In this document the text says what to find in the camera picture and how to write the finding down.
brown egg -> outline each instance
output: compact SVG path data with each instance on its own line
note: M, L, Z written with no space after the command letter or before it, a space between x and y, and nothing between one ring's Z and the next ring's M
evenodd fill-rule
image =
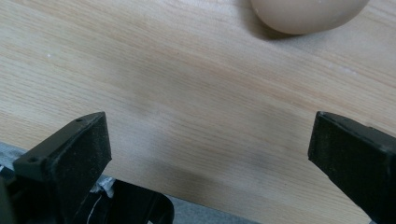
M369 0L251 0L260 19L279 32L303 35L352 20Z

black plastic part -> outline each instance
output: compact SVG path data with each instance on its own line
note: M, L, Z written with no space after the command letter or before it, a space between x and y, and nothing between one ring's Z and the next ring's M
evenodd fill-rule
M116 181L113 206L108 223L171 224L174 219L172 202L161 193Z
M318 112L308 157L373 221L396 223L396 138Z
M35 223L73 223L82 202L111 160L106 115L73 120L14 161Z

gray surface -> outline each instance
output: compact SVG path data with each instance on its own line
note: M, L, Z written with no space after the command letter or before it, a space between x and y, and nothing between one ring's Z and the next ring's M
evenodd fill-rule
M23 155L26 150L0 142L0 164L14 170L12 162Z
M195 203L188 203L180 199L169 197L175 207L174 224L253 224L241 217L236 217L218 210L203 207Z

light wooden surface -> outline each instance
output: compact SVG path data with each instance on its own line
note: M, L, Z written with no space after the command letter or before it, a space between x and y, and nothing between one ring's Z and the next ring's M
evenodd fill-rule
M106 111L106 174L261 223L368 223L313 163L318 110L396 135L396 1L330 32L246 0L0 1L0 141Z

wood grain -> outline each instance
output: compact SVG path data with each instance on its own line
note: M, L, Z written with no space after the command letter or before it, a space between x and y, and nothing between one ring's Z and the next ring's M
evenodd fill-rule
M246 0L0 1L0 141L106 111L106 174L261 223L368 223L306 156L318 110L396 135L396 1L271 31Z

